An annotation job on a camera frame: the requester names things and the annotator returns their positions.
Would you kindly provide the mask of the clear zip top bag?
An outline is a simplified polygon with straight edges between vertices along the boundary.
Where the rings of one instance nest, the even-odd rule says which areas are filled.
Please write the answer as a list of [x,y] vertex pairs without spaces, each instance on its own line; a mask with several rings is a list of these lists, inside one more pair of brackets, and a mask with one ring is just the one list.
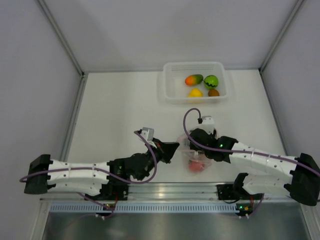
[[[212,160],[207,158],[201,151],[190,149],[190,140],[185,133],[177,138],[177,142],[179,143],[177,150],[182,155],[183,165],[192,175],[199,175],[212,165]],[[205,169],[200,173],[190,172],[188,169],[189,161],[203,162]]]

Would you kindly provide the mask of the red fake strawberry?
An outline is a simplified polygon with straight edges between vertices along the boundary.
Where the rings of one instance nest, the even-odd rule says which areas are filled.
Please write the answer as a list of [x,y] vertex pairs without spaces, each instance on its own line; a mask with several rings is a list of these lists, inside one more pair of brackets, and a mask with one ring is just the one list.
[[191,173],[201,173],[205,169],[206,165],[200,161],[189,161],[188,170]]

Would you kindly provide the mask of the brown fake kiwi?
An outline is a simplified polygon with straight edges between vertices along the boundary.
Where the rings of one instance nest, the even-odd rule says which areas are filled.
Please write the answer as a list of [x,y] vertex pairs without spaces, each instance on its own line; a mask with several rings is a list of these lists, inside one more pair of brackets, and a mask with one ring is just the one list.
[[208,96],[209,96],[209,97],[219,97],[219,96],[220,96],[220,93],[219,93],[219,91],[216,90],[216,89],[210,89],[210,90],[208,91]]

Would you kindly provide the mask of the yellow fake pepper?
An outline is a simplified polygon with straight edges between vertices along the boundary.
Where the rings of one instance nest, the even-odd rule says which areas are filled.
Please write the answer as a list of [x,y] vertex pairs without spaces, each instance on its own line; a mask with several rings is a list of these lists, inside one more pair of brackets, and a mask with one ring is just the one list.
[[203,97],[203,93],[198,88],[193,88],[188,94],[189,98],[201,98]]

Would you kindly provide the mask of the green fake apple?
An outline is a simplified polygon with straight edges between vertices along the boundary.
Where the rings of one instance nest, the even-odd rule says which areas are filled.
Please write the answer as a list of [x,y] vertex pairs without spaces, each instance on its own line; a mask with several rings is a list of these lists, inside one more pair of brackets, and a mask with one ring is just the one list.
[[204,78],[203,84],[206,89],[212,90],[218,87],[219,85],[219,79],[215,75],[208,75]]

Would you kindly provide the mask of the orange green fake mango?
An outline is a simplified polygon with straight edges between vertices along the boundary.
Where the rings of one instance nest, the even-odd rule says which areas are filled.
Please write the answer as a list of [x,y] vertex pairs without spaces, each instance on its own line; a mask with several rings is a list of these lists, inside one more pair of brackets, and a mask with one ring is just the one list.
[[193,74],[188,76],[184,82],[187,86],[196,86],[196,85],[199,85],[203,80],[204,80],[203,75]]

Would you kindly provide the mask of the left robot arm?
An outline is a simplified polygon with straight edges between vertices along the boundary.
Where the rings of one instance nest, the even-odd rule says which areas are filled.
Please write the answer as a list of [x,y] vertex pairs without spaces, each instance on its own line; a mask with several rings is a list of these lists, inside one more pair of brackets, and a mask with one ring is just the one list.
[[144,185],[153,180],[158,163],[169,164],[180,146],[178,142],[139,139],[147,151],[129,157],[98,163],[68,163],[40,155],[29,165],[29,171],[19,181],[25,184],[24,193],[42,195],[48,192],[74,192],[102,200],[109,199],[113,187],[119,185]]

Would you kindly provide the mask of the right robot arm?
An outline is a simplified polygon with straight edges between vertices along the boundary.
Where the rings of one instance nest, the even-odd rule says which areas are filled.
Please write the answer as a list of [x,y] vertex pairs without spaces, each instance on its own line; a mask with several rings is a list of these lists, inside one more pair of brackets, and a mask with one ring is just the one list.
[[260,152],[237,139],[207,133],[196,128],[187,134],[190,148],[201,151],[216,162],[226,162],[246,166],[264,175],[250,176],[238,174],[233,185],[235,196],[240,199],[248,195],[271,194],[286,195],[296,202],[316,206],[320,194],[320,168],[312,156],[281,156]]

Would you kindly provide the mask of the white plastic basket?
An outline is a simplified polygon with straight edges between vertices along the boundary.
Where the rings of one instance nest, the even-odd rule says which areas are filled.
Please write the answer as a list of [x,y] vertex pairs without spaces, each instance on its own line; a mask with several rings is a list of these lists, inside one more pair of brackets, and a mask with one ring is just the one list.
[[163,94],[173,104],[223,101],[229,96],[229,80],[217,61],[169,62],[163,67]]

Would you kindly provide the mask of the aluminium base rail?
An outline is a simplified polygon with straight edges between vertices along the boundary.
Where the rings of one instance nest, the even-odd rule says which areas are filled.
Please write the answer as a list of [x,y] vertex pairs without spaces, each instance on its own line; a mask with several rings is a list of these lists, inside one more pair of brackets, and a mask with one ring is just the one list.
[[[151,182],[146,184],[133,184],[126,191],[128,201],[218,201],[217,185],[224,182]],[[80,201],[77,193],[49,192],[40,195],[42,201]],[[264,201],[269,202],[295,202],[289,195],[264,195]]]

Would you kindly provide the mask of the aluminium frame rail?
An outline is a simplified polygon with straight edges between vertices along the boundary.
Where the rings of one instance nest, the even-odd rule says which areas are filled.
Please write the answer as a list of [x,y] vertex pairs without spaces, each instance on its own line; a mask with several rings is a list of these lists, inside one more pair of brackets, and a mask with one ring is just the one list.
[[64,52],[68,56],[69,60],[71,61],[73,67],[75,68],[77,74],[80,76],[80,78],[83,78],[85,75],[85,72],[83,71],[82,67],[79,64],[79,61],[76,59],[76,56],[74,52],[72,51],[72,48],[65,37],[63,31],[61,30],[58,22],[56,21],[52,11],[50,10],[49,6],[47,5],[45,0],[36,0],[35,1],[41,11],[43,12],[46,20],[48,21],[50,27],[52,28],[54,34],[56,35],[58,41],[60,42]]

